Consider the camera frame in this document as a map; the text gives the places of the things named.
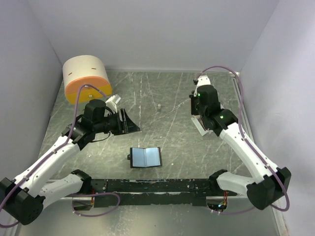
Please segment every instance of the scratched surface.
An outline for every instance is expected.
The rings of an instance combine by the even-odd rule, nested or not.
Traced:
[[[111,136],[106,141],[87,145],[52,178],[63,178],[75,169],[93,178],[203,178],[220,169],[249,176],[245,165],[227,144],[215,134],[201,137],[193,125],[189,94],[195,88],[192,82],[195,76],[187,72],[108,72],[114,94],[122,98],[119,107],[126,109],[141,132]],[[230,76],[208,73],[208,77],[223,106],[236,114],[238,101]],[[72,123],[73,109],[64,96],[62,84],[41,155]],[[99,134],[97,139],[104,137],[105,134]],[[126,159],[130,147],[161,147],[163,166],[131,169]]]

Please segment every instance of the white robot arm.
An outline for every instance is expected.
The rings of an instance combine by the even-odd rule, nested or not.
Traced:
[[[191,114],[200,116],[202,126],[206,131],[213,130],[218,137],[233,148],[252,176],[243,177],[225,170],[219,171],[214,174],[218,186],[222,190],[245,195],[256,208],[265,209],[284,195],[274,173],[287,189],[291,178],[290,171],[286,167],[280,169],[266,157],[243,131],[244,129],[240,128],[233,113],[220,104],[218,93],[207,76],[201,76],[194,82],[196,89],[190,95]]]

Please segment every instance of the small white object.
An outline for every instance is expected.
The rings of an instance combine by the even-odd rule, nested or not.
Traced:
[[[106,106],[109,107],[114,113],[116,113],[118,111],[117,104],[120,100],[120,96],[118,94],[115,94],[107,99]]]

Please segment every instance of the cable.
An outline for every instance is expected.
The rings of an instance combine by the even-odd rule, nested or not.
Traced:
[[[95,193],[95,194],[88,194],[88,195],[82,195],[82,194],[71,194],[69,196],[71,197],[96,197],[96,196],[102,196],[102,195],[113,195],[115,197],[117,197],[117,204],[110,210],[102,213],[102,214],[97,214],[97,215],[85,215],[85,214],[80,214],[78,213],[75,209],[74,209],[74,205],[73,205],[73,202],[72,202],[72,210],[73,210],[73,213],[78,215],[78,216],[83,216],[83,217],[99,217],[99,216],[103,216],[103,215],[107,215],[111,212],[113,212],[114,210],[116,210],[120,204],[120,197],[117,193]]]
[[[113,110],[110,109],[109,107],[105,107],[105,110],[108,110],[110,114],[113,114]]]
[[[100,141],[104,141],[104,140],[106,140],[106,139],[109,138],[110,134],[111,134],[111,133],[109,132],[109,133],[108,133],[108,136],[107,136],[106,138],[100,139],[100,140],[93,140],[93,141],[91,141],[90,143],[97,143],[97,142],[100,142]]]
[[[235,71],[229,69],[228,67],[226,66],[222,66],[222,65],[215,65],[215,66],[211,66],[211,67],[208,67],[206,69],[204,69],[203,71],[201,71],[195,80],[197,80],[204,72],[206,72],[207,70],[210,70],[212,68],[223,68],[225,70],[228,70],[230,71],[234,76],[235,78],[237,79],[239,85],[240,85],[240,91],[241,91],[241,101],[240,101],[240,108],[239,108],[239,112],[238,112],[238,128],[240,130],[240,133],[242,135],[242,138],[244,139],[244,141],[247,143],[247,145],[253,150],[253,152],[258,156],[258,158],[261,160],[261,162],[268,168],[268,170],[271,172],[271,174],[276,178],[281,190],[283,191],[284,193],[284,196],[285,196],[285,200],[286,200],[286,207],[285,208],[279,208],[273,204],[271,204],[271,206],[274,208],[274,209],[277,209],[277,210],[280,210],[280,211],[287,211],[289,210],[290,208],[290,200],[289,200],[289,196],[287,194],[287,191],[285,189],[285,186],[283,185],[283,183],[281,182],[280,178],[277,176],[277,174],[274,172],[274,170],[268,165],[268,163],[266,162],[266,160],[260,155],[260,153],[256,150],[255,147],[253,147],[253,145],[249,142],[249,140],[246,139],[245,135],[244,135],[244,132],[243,132],[243,128],[242,128],[242,108],[243,108],[243,105],[244,105],[244,91],[243,91],[243,85],[242,85],[242,82],[241,82],[241,79],[240,77],[235,73]],[[250,208],[248,210],[245,210],[245,211],[240,211],[240,214],[241,213],[245,213],[247,211],[250,211],[254,208]]]
[[[73,133],[73,129],[74,129],[74,126],[75,126],[75,121],[76,121],[76,116],[77,116],[77,110],[78,110],[78,103],[79,103],[79,97],[80,97],[80,93],[81,93],[81,90],[84,86],[89,86],[89,87],[92,87],[94,88],[95,90],[97,90],[103,97],[106,97],[106,95],[101,91],[99,90],[98,88],[94,87],[93,85],[90,85],[90,84],[84,84],[84,85],[81,85],[81,87],[79,88],[78,90],[78,93],[77,93],[77,97],[76,97],[76,101],[75,101],[75,106],[74,106],[74,113],[73,113],[73,122],[72,122],[72,126],[71,126],[71,129],[69,131],[69,135],[67,137],[67,140],[61,144],[60,146],[58,146],[57,148],[55,148],[52,152],[48,153],[40,162],[38,162],[38,164],[32,169],[29,171],[29,173],[20,181],[18,182],[12,189],[11,191],[6,195],[6,197],[4,198],[4,200],[2,201],[2,203],[0,204],[0,212],[2,211],[5,203],[8,201],[8,199],[11,197],[11,195],[14,193],[14,191],[20,187],[27,179],[29,179],[32,174],[45,162],[47,161],[54,153],[56,153],[56,151],[60,150],[61,148],[65,147],[67,145],[67,143],[69,142],[70,138],[71,138],[71,135]],[[18,224],[19,222],[15,222],[11,225],[3,225],[3,224],[0,224],[0,228],[4,228],[4,229],[8,229],[8,228],[11,228],[11,227],[14,227]]]

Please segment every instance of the small book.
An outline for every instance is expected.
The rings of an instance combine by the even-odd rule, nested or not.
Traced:
[[[131,168],[147,168],[162,166],[161,148],[149,147],[149,148],[130,148],[130,160]]]

